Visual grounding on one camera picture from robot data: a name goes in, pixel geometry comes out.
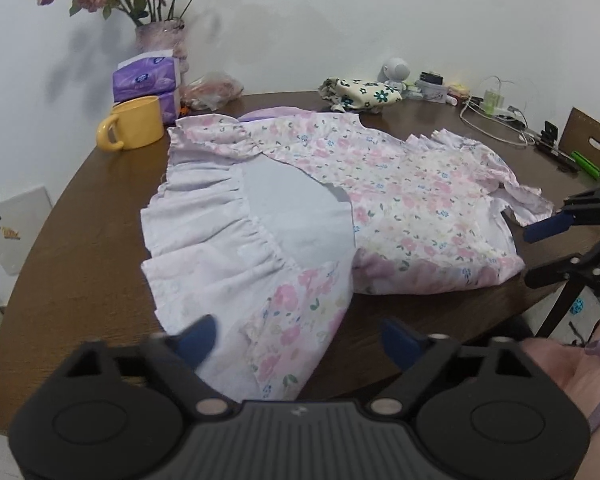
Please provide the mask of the person's right hand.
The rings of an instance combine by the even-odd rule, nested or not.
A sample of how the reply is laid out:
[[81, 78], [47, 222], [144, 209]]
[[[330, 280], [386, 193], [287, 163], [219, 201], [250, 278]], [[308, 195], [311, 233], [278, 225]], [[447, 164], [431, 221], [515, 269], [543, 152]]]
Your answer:
[[545, 338], [526, 339], [521, 347], [588, 416], [592, 433], [600, 432], [600, 356]]

